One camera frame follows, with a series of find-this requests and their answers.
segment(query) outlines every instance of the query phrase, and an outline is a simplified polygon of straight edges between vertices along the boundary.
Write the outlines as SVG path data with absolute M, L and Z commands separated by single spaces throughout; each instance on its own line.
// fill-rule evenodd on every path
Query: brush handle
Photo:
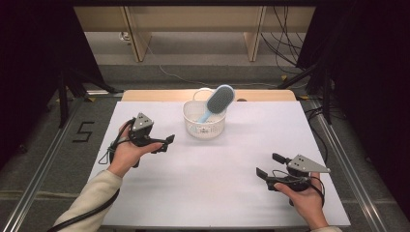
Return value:
M 211 116 L 211 114 L 211 111 L 207 109 L 205 113 L 198 119 L 197 123 L 205 123 L 206 120 Z

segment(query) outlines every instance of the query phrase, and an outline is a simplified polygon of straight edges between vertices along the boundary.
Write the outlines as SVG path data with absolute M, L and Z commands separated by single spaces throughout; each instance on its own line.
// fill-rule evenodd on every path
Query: gray floor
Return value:
M 118 33 L 87 33 L 87 37 L 105 81 L 119 89 L 200 88 L 207 85 L 213 87 L 221 83 L 234 85 L 235 88 L 267 89 L 280 84 L 284 74 L 293 75 L 278 68 L 276 56 L 264 43 L 260 43 L 257 60 L 249 62 L 240 33 L 154 33 L 150 41 L 151 51 L 142 63 L 133 61 L 131 47 L 127 42 L 119 40 Z M 291 39 L 295 44 L 300 43 L 294 35 Z M 293 58 L 289 48 L 284 45 L 281 52 L 288 58 Z M 278 60 L 278 64 L 286 71 L 299 71 L 281 59 Z M 305 83 L 306 80 L 303 80 L 295 84 L 292 88 L 295 95 L 305 94 Z M 87 85 L 87 89 L 97 88 Z M 59 108 L 56 99 L 57 97 L 54 97 L 50 101 L 49 111 L 44 113 L 25 142 L 28 152 L 15 154 L 0 171 L 2 228 L 22 193 L 30 185 L 43 158 L 48 154 L 50 144 L 59 132 Z M 45 231 L 69 208 L 88 179 L 115 103 L 120 100 L 119 97 L 100 96 L 92 101 L 74 100 L 71 103 L 71 110 L 77 108 L 77 111 L 63 136 L 61 146 L 56 150 L 53 163 L 41 182 L 36 198 L 27 214 L 23 216 L 24 221 L 19 231 Z M 304 109 L 312 109 L 315 102 L 301 101 L 301 105 Z M 336 101 L 333 101 L 333 106 L 335 108 L 332 109 L 332 127 L 385 226 L 385 230 L 379 231 L 410 231 L 409 221 L 371 163 L 365 160 L 366 152 L 348 120 L 343 118 L 342 112 L 337 108 Z M 83 127 L 92 134 L 88 142 L 74 142 L 86 138 L 86 134 L 77 133 L 83 122 L 94 122 Z M 320 118 L 315 118 L 311 122 L 326 142 L 329 150 L 328 166 L 333 170 L 331 176 L 352 223 L 350 227 L 343 228 L 343 231 L 371 231 L 371 222 L 364 214 L 360 200 L 346 178 Z M 318 137 L 316 138 L 324 154 L 325 147 Z M 307 228 L 276 231 L 302 232 L 307 231 Z

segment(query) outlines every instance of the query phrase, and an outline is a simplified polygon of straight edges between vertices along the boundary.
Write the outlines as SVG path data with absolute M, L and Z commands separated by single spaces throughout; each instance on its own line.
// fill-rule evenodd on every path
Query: beige sleeve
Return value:
M 335 226 L 328 226 L 320 229 L 310 230 L 310 232 L 341 232 L 341 230 Z
M 122 183 L 123 179 L 119 176 L 107 170 L 100 172 L 85 185 L 81 194 L 76 198 L 69 210 L 57 218 L 54 225 L 98 208 L 115 194 Z M 97 231 L 109 208 L 110 207 L 61 231 Z

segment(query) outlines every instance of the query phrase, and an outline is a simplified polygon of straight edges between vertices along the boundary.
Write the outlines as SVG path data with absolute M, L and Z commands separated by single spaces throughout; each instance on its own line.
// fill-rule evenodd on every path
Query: black cable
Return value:
M 105 210 L 106 208 L 108 208 L 110 205 L 112 205 L 112 203 L 114 203 L 114 201 L 117 199 L 118 194 L 120 193 L 120 190 L 118 189 L 115 194 L 113 196 L 111 196 L 111 198 L 109 198 L 105 203 L 103 203 L 101 206 L 99 206 L 98 208 L 89 211 L 83 215 L 77 216 L 77 217 L 73 217 L 71 219 L 68 219 L 66 221 L 61 222 L 60 224 L 57 224 L 53 227 L 51 227 L 50 229 L 47 230 L 47 232 L 54 232 L 54 231 L 60 231 L 74 223 L 77 223 L 81 220 L 84 220 L 86 218 L 89 218 L 91 216 L 96 215 L 97 213 Z
M 328 162 L 328 156 L 329 156 L 329 151 L 328 151 L 328 147 L 326 146 L 325 140 L 323 140 L 323 138 L 319 135 L 319 133 L 317 132 L 317 130 L 311 125 L 310 120 L 313 119 L 314 117 L 316 117 L 317 115 L 323 113 L 322 112 L 322 106 L 314 108 L 314 109 L 310 109 L 305 111 L 305 113 L 309 113 L 309 116 L 307 117 L 307 123 L 310 126 L 310 129 L 313 131 L 313 133 L 317 136 L 317 138 L 322 142 L 323 147 L 325 149 L 325 156 L 323 158 L 324 162 L 327 163 Z
M 285 42 L 283 42 L 283 41 L 280 41 L 280 40 L 274 35 L 274 33 L 272 33 L 272 32 L 271 32 L 271 36 L 272 36 L 276 41 L 278 41 L 279 43 L 282 43 L 283 45 L 290 45 L 290 46 L 292 46 L 292 47 L 295 47 L 295 48 L 298 48 L 298 49 L 302 49 L 302 48 L 299 47 L 299 46 L 296 46 L 296 45 L 293 45 L 293 44 L 289 44 L 289 43 L 285 43 Z
M 288 34 L 287 34 L 287 15 L 288 15 L 288 12 L 289 12 L 289 8 L 288 8 L 288 7 L 284 7 L 283 10 L 284 10 L 284 13 L 283 13 L 284 22 L 283 22 L 283 24 L 282 24 L 282 23 L 281 23 L 281 20 L 280 20 L 280 18 L 279 18 L 279 16 L 278 16 L 277 10 L 276 10 L 276 8 L 274 7 L 275 15 L 276 15 L 276 17 L 277 17 L 277 20 L 278 20 L 278 22 L 279 22 L 280 28 L 281 28 L 281 30 L 282 30 L 282 34 L 280 35 L 280 40 L 281 40 L 281 38 L 282 38 L 283 35 L 284 35 L 284 36 L 286 37 L 286 39 L 287 39 L 288 44 L 292 44 L 292 42 L 290 41 L 289 36 L 288 36 Z M 293 51 L 292 51 L 291 46 L 289 46 L 289 50 L 290 50 L 290 53 L 292 54 L 293 59 L 295 60 L 295 62 L 297 62 L 297 59 L 295 58 L 295 55 L 293 54 Z
M 293 61 L 291 61 L 291 60 L 289 60 L 288 58 L 286 58 L 286 57 L 285 57 L 283 54 L 281 54 L 276 48 L 274 48 L 274 47 L 265 39 L 265 37 L 263 36 L 262 33 L 261 33 L 260 35 L 261 35 L 262 39 L 264 40 L 265 44 L 275 53 L 275 55 L 276 55 L 276 63 L 277 63 L 278 68 L 279 68 L 282 72 L 284 72 L 284 73 L 298 74 L 297 72 L 286 71 L 286 70 L 284 70 L 284 69 L 278 64 L 278 57 L 280 57 L 280 58 L 282 58 L 284 61 L 286 61 L 286 62 L 288 62 L 289 64 L 291 64 L 291 65 L 293 65 L 293 66 L 296 67 L 296 64 L 293 63 Z
M 117 137 L 115 138 L 115 140 L 111 143 L 111 145 L 106 149 L 106 153 L 102 156 L 102 158 L 99 160 L 99 164 L 108 164 L 108 155 L 109 153 L 114 153 L 115 149 L 117 149 L 117 146 L 123 142 L 129 142 L 129 139 L 126 139 L 124 141 L 118 142 L 121 138 L 121 134 L 123 134 L 124 130 L 126 129 L 126 127 L 128 125 L 131 125 L 134 122 L 135 119 L 130 119 L 120 130 L 120 132 L 118 133 Z
M 321 191 L 319 188 L 314 186 L 312 183 L 307 182 L 311 186 L 311 188 L 314 189 L 320 195 L 320 197 L 322 198 L 322 207 L 323 207 L 325 205 L 325 185 L 323 185 L 323 182 L 317 177 L 312 177 L 311 176 L 310 178 L 318 180 L 320 182 L 320 185 L 322 186 L 323 191 Z

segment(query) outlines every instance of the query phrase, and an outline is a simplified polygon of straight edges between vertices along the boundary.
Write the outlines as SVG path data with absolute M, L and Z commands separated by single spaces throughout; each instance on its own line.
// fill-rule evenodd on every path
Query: person's right hand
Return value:
M 310 176 L 317 178 L 311 178 L 311 183 L 322 190 L 322 186 L 318 180 L 320 174 L 312 172 Z M 294 191 L 287 185 L 281 183 L 276 183 L 275 188 L 292 200 L 296 211 L 305 219 L 311 230 L 329 226 L 323 214 L 322 198 L 315 189 L 308 188 L 304 191 Z

